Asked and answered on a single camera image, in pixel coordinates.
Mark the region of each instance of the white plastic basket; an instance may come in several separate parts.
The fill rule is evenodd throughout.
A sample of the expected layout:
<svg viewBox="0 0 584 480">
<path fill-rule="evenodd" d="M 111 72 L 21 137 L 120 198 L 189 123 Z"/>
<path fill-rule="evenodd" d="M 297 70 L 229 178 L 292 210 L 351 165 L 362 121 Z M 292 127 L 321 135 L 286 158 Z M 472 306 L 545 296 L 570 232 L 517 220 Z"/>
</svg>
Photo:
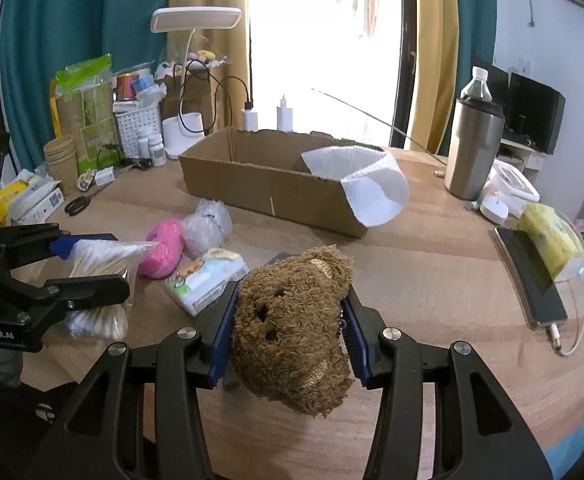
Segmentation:
<svg viewBox="0 0 584 480">
<path fill-rule="evenodd" d="M 159 105 L 141 108 L 135 112 L 117 114 L 118 135 L 126 156 L 138 158 L 138 129 L 150 126 L 152 134 L 161 134 L 161 114 Z"/>
</svg>

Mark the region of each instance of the phone screen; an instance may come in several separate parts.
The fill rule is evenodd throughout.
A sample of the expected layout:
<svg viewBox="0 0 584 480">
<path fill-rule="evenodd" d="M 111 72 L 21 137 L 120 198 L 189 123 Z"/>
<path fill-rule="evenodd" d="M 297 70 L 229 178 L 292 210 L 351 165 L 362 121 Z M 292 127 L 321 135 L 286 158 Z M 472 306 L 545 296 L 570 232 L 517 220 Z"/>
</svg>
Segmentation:
<svg viewBox="0 0 584 480">
<path fill-rule="evenodd" d="M 527 233 L 504 227 L 497 227 L 496 233 L 514 266 L 530 323 L 536 328 L 566 321 L 568 315 L 558 290 Z"/>
</svg>

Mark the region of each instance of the window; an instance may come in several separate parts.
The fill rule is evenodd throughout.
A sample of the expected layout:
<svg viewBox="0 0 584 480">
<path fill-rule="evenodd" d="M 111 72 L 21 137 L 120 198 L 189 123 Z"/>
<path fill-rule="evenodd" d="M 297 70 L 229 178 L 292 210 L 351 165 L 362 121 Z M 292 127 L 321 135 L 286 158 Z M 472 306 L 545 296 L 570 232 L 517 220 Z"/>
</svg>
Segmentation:
<svg viewBox="0 0 584 480">
<path fill-rule="evenodd" d="M 389 126 L 312 88 L 392 124 L 402 6 L 402 0 L 249 0 L 259 127 L 277 126 L 276 107 L 285 94 L 294 131 L 388 146 Z"/>
</svg>

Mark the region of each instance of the plush toy ear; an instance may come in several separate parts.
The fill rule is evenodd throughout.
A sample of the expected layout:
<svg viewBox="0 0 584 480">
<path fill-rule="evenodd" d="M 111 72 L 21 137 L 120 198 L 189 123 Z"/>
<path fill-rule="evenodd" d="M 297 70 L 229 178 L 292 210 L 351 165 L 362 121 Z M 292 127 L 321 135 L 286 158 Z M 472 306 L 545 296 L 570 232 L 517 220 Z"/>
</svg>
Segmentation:
<svg viewBox="0 0 584 480">
<path fill-rule="evenodd" d="M 347 296 L 353 278 L 352 259 L 344 256 L 336 245 L 318 247 L 303 253 L 304 260 L 319 268 L 325 276 L 333 280 L 339 291 L 339 298 Z"/>
</svg>

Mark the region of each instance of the tabletop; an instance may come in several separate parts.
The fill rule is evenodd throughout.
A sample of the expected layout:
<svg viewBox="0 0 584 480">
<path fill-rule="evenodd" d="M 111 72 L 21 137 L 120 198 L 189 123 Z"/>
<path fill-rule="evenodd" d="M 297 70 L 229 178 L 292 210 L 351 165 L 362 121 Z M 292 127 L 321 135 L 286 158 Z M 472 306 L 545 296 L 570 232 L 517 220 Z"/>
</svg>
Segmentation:
<svg viewBox="0 0 584 480">
<path fill-rule="evenodd" d="M 419 342 L 448 347 L 469 341 L 510 395 L 541 447 L 547 449 L 584 421 L 584 339 L 575 355 L 560 358 L 544 331 L 526 325 L 521 301 L 495 244 L 493 225 L 446 192 L 433 174 L 438 163 L 424 153 L 393 150 L 409 182 L 409 203 L 392 221 L 360 240 L 230 207 L 233 232 L 225 247 L 250 268 L 281 252 L 300 253 L 336 244 L 354 259 L 361 303 L 379 310 L 386 324 Z M 73 234 L 112 232 L 140 240 L 158 222 L 194 212 L 198 198 L 185 190 L 181 167 L 168 161 L 147 173 L 130 171 L 69 218 L 62 209 L 49 221 Z M 574 291 L 561 329 L 564 344 L 576 331 Z M 575 292 L 578 298 L 583 291 Z M 191 319 L 163 291 L 139 278 L 130 317 L 132 347 L 159 343 Z M 45 343 L 80 380 L 105 342 L 69 340 L 48 333 Z M 152 389 L 146 396 L 153 413 Z M 205 439 L 213 468 L 239 479 L 360 479 L 369 454 L 381 393 L 358 381 L 327 418 L 297 415 L 244 388 L 200 390 Z M 434 391 L 424 387 L 420 478 L 430 478 L 434 442 Z M 152 434 L 152 421 L 147 420 Z"/>
</svg>

